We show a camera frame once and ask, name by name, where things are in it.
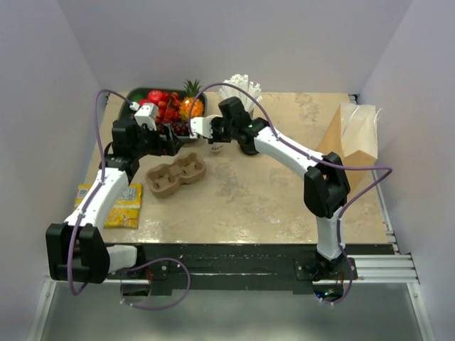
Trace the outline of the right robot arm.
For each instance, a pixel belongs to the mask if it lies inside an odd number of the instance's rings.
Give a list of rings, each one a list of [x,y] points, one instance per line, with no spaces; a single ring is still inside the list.
[[[269,156],[303,180],[303,202],[316,218],[318,241],[313,259],[301,267],[315,281],[334,278],[346,258],[341,219],[350,193],[339,155],[304,148],[269,120],[253,119],[236,97],[223,100],[218,108],[220,114],[209,118],[209,142],[236,141],[247,154]]]

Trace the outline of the black cup lid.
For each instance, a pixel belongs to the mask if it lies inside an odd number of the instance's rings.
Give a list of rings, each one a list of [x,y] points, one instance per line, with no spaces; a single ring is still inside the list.
[[[259,153],[253,142],[240,145],[240,150],[247,156],[254,156]]]

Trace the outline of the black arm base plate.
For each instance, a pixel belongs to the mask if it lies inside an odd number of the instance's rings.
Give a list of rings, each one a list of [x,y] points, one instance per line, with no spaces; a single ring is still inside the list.
[[[138,244],[136,265],[147,264],[153,295],[190,288],[291,291],[312,294],[314,281],[348,275],[346,263],[319,268],[315,244]]]

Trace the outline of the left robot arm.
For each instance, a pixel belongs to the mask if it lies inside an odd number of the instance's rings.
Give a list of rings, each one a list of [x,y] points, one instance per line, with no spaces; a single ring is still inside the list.
[[[102,230],[116,201],[128,188],[145,156],[175,156],[183,142],[170,124],[150,129],[134,119],[118,119],[112,140],[102,149],[102,160],[92,187],[73,213],[47,228],[45,241],[50,277],[69,283],[102,283],[108,274],[123,270],[141,278],[147,261],[135,246],[107,246]]]

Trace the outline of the white paper cup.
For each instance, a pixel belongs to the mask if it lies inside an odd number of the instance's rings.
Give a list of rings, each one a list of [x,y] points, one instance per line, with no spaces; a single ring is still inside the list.
[[[223,143],[219,142],[222,135],[223,118],[218,115],[210,115],[211,138],[208,139],[208,148],[211,153],[218,154],[223,149]]]

